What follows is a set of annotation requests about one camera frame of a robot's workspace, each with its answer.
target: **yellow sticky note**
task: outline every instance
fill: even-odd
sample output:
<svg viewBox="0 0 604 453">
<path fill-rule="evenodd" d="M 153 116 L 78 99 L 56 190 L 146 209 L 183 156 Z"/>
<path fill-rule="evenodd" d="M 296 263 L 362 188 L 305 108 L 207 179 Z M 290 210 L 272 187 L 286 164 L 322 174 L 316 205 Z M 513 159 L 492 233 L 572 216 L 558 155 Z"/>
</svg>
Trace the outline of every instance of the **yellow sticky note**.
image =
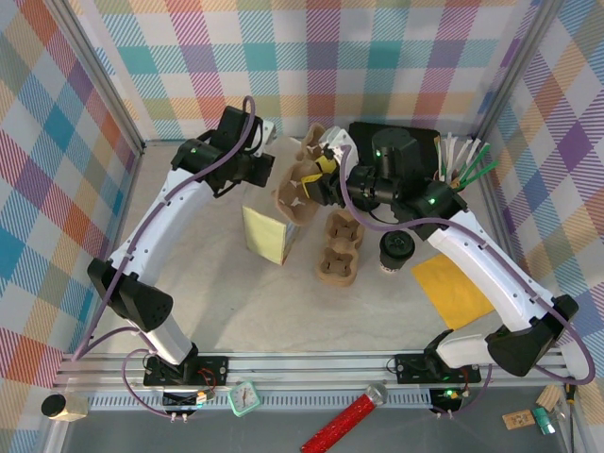
<svg viewBox="0 0 604 453">
<path fill-rule="evenodd" d="M 461 328 L 493 310 L 491 302 L 445 255 L 422 262 L 411 272 L 448 328 Z"/>
</svg>

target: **small clock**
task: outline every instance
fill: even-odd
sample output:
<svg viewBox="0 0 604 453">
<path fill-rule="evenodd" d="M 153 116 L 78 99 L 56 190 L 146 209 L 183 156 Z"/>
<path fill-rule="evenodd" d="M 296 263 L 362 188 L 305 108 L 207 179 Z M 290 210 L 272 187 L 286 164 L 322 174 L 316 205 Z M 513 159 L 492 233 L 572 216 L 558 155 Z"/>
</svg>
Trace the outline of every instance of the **small clock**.
<svg viewBox="0 0 604 453">
<path fill-rule="evenodd" d="M 228 392 L 228 402 L 231 409 L 233 409 L 233 413 L 238 417 L 243 417 L 261 404 L 258 392 L 249 380 Z"/>
</svg>

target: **cylinder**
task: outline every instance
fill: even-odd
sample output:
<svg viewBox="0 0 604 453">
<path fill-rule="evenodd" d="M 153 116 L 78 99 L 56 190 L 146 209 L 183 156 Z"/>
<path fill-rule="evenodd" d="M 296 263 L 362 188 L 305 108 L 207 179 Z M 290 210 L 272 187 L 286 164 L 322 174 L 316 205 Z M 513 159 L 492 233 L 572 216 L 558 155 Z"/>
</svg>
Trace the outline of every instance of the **cylinder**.
<svg viewBox="0 0 604 453">
<path fill-rule="evenodd" d="M 51 420 L 74 422 L 88 414 L 88 398 L 77 394 L 51 394 L 42 402 L 42 413 Z"/>
<path fill-rule="evenodd" d="M 382 384 L 372 384 L 363 395 L 355 400 L 326 427 L 317 432 L 306 442 L 300 451 L 302 453 L 324 453 L 332 448 L 346 433 L 358 425 L 377 406 L 386 402 L 388 391 Z"/>
<path fill-rule="evenodd" d="M 406 231 L 391 231 L 384 234 L 379 241 L 379 262 L 388 272 L 396 272 L 415 251 L 415 242 Z"/>
</svg>

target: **red marker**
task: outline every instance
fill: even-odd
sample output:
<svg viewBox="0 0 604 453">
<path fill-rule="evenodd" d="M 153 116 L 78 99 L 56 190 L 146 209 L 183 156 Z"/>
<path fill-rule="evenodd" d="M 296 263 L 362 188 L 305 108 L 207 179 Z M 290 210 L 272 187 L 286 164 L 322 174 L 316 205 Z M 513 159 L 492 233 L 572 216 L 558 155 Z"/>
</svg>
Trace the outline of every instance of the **red marker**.
<svg viewBox="0 0 604 453">
<path fill-rule="evenodd" d="M 388 391 L 382 384 L 371 384 L 365 393 L 348 406 L 340 415 L 331 420 L 326 427 L 317 432 L 306 442 L 300 451 L 302 453 L 324 453 L 342 439 L 350 429 L 381 406 L 388 398 Z"/>
</svg>

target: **plaid fabric backdrop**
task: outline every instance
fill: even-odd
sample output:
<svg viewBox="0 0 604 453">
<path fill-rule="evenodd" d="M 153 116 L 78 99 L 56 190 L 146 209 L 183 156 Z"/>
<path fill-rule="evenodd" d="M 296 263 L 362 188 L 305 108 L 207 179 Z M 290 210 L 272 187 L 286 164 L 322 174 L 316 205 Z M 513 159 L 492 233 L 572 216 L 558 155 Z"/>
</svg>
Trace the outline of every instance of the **plaid fabric backdrop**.
<svg viewBox="0 0 604 453">
<path fill-rule="evenodd" d="M 495 185 L 523 267 L 580 305 L 596 361 L 580 389 L 604 425 L 604 5 L 567 0 L 490 138 Z"/>
<path fill-rule="evenodd" d="M 28 453 L 135 154 L 43 1 L 0 10 L 0 451 Z"/>
<path fill-rule="evenodd" d="M 225 104 L 304 136 L 363 119 L 465 134 L 541 0 L 72 0 L 149 140 L 215 127 Z"/>
</svg>

